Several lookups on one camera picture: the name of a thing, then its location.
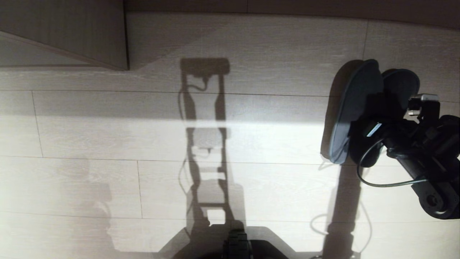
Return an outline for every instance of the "black wheel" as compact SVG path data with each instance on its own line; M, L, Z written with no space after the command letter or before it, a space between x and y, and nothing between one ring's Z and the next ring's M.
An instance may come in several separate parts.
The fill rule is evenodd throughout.
M223 259L253 259L251 242L242 230L232 230L224 242Z

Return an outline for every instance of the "wooden floor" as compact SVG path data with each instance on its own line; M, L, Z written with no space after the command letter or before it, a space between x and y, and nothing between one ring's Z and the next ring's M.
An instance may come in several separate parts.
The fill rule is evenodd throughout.
M353 59L376 59L382 72L413 70L420 92L439 95L441 113L459 116L460 31L162 13L128 13L127 30L127 72L0 70L1 259L192 259L180 252L188 243L219 249L240 222L250 238L289 258L323 249L328 258L346 243L363 259L460 257L459 220L428 216L409 186L359 187L351 164L332 165L320 154L329 97L338 94L332 81ZM206 92L191 94L196 120L181 119L190 111L178 102L184 58L230 63L225 120L213 115L222 97L216 77ZM213 143L225 128L224 152L194 149L188 128L207 129L195 130L194 141L213 147L222 147ZM212 230L195 218L205 225L198 234L187 232L190 150L203 152L200 168L224 161L234 216L222 224L222 211L209 212ZM365 174L381 183L409 179L384 154ZM216 187L203 197L218 197Z

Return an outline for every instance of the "black cable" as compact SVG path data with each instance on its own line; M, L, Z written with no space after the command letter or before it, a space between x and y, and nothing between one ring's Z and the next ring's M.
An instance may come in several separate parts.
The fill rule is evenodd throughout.
M377 145L379 145L385 138L381 138L379 139L377 142L375 142L361 157L361 159L359 160L359 163L356 165L356 174L358 175L358 178L359 180L361 180L361 182L367 184L367 185L370 185L370 186L373 186L373 187L396 187L396 186L403 186L403 185L408 185L408 184L414 184L414 183L419 183L419 182L427 182L428 179L420 179L420 180L412 180L412 181L406 181L406 182L397 182L397 183L387 183L387 184L376 184L376 183L371 183L371 182L367 182L366 180L364 180L361 176L361 174L359 173L359 167L361 166L362 164L362 161L364 160L364 158L366 158L367 154Z

